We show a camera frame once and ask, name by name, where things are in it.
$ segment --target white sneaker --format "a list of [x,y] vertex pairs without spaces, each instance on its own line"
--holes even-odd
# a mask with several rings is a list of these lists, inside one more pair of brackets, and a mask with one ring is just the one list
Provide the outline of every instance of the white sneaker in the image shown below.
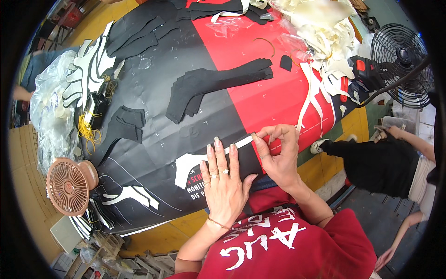
[[349,141],[351,141],[351,140],[354,140],[355,142],[358,142],[358,137],[357,137],[355,134],[350,134],[350,135],[345,139],[346,142],[349,142]]
[[315,141],[310,147],[310,153],[317,154],[317,153],[323,152],[323,150],[320,146],[323,142],[328,141],[328,140],[329,140],[328,138],[324,138],[322,140]]

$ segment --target small desk fan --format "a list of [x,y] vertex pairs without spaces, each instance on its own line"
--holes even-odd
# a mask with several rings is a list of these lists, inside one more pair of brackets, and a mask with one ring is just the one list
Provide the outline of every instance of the small desk fan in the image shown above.
[[85,213],[93,190],[99,182],[98,173],[89,161],[76,163],[69,158],[56,158],[46,177],[46,189],[53,205],[65,215]]
[[396,23],[381,27],[372,40],[371,59],[353,56],[356,83],[365,92],[373,92],[363,104],[387,92],[408,108],[429,104],[427,92],[434,87],[430,58],[423,41],[409,28]]

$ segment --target black fan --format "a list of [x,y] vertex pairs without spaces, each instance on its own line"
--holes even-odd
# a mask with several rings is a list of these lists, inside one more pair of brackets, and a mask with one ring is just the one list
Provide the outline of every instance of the black fan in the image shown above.
[[355,79],[366,92],[375,92],[359,107],[387,92],[405,107],[423,108],[429,104],[427,92],[434,87],[430,59],[422,40],[409,28],[386,24],[375,34],[371,59],[354,56]]

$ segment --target gold bracelet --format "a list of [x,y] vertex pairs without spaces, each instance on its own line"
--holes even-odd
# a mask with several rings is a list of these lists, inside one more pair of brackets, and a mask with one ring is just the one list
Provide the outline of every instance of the gold bracelet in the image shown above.
[[216,226],[219,226],[219,227],[222,228],[222,229],[227,229],[227,230],[230,230],[230,229],[231,229],[231,228],[228,228],[228,227],[226,227],[226,226],[223,226],[223,225],[220,224],[220,223],[215,222],[214,220],[212,220],[212,219],[209,218],[209,217],[208,217],[208,219],[209,219],[209,221],[212,222],[212,224],[214,224],[214,225],[216,225]]

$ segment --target red section of mat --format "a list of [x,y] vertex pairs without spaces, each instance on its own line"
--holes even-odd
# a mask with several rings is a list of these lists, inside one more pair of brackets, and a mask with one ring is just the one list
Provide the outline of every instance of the red section of mat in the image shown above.
[[[224,2],[226,1],[207,0],[205,3]],[[251,22],[245,16],[241,18]],[[279,26],[279,20],[268,22],[265,25],[254,23],[248,29],[239,28],[236,32],[228,31],[227,38],[217,37],[215,31],[206,25],[211,23],[211,17],[192,22],[218,70],[232,69],[257,58],[269,58],[273,63],[271,66],[273,79],[228,89],[246,132],[259,131],[264,126],[280,123],[297,124],[299,113],[308,93],[308,82],[300,67],[293,64],[291,72],[279,67],[282,55],[289,55],[291,51],[285,49],[277,40],[277,37],[282,33],[288,33],[286,29]],[[262,37],[274,45],[276,52],[274,57],[271,57],[273,48],[267,41],[261,39],[253,41],[258,37]],[[320,79],[319,73],[317,71],[314,73]],[[325,101],[321,92],[316,95],[316,99],[322,108],[322,128],[323,134],[325,134],[334,125],[333,108]],[[321,135],[320,117],[312,104],[309,105],[302,124],[305,128],[300,131],[300,150],[310,146]],[[272,153],[280,152],[279,145],[279,140],[271,144]]]

